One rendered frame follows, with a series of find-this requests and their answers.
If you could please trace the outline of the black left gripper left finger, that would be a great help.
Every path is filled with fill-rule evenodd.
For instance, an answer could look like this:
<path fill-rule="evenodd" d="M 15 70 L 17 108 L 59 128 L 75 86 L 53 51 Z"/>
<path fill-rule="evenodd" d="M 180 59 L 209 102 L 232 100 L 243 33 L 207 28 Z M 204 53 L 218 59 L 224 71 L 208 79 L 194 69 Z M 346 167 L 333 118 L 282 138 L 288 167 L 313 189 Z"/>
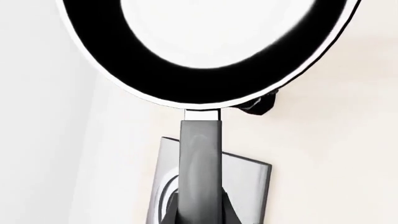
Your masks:
<path fill-rule="evenodd" d="M 178 192 L 169 198 L 169 204 L 161 224 L 179 224 L 178 220 Z"/>

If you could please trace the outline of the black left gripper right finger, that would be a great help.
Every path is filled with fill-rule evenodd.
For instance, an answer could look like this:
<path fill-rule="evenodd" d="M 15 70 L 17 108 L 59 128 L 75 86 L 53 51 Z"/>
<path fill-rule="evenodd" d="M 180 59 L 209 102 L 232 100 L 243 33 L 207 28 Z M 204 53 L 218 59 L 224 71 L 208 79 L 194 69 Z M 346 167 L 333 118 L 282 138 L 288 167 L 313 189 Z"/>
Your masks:
<path fill-rule="evenodd" d="M 222 210 L 223 224 L 242 224 L 225 190 L 222 192 Z"/>

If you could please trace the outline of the round black stove knob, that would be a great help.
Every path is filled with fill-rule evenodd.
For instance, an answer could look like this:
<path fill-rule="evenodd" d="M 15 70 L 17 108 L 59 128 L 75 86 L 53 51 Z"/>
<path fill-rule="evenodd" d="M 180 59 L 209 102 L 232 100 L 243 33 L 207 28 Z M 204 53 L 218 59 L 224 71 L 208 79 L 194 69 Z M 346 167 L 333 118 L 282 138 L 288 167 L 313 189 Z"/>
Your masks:
<path fill-rule="evenodd" d="M 279 92 L 278 90 L 271 91 L 266 95 L 233 106 L 233 108 L 237 108 L 251 115 L 258 115 L 258 116 L 264 115 L 274 107 L 276 95 L 278 92 Z"/>

